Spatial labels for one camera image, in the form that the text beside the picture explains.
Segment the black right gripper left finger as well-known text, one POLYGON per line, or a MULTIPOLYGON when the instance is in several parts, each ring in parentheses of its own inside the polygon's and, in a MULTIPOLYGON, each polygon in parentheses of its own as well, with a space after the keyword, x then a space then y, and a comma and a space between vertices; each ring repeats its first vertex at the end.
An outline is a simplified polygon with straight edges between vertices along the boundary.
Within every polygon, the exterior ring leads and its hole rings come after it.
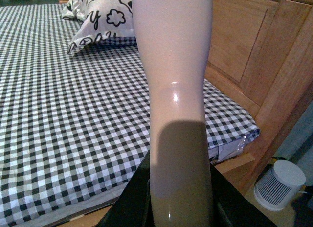
POLYGON ((148 152, 120 197, 98 227, 149 227, 151 225, 150 153, 148 152))

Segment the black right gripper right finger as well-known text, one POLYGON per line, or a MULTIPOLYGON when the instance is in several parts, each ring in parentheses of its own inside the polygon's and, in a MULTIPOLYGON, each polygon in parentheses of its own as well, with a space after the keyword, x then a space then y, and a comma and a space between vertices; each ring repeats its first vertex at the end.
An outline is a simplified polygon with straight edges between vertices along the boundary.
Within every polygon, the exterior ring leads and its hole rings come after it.
POLYGON ((276 224, 251 204, 213 165, 213 223, 216 227, 275 227, 276 224))

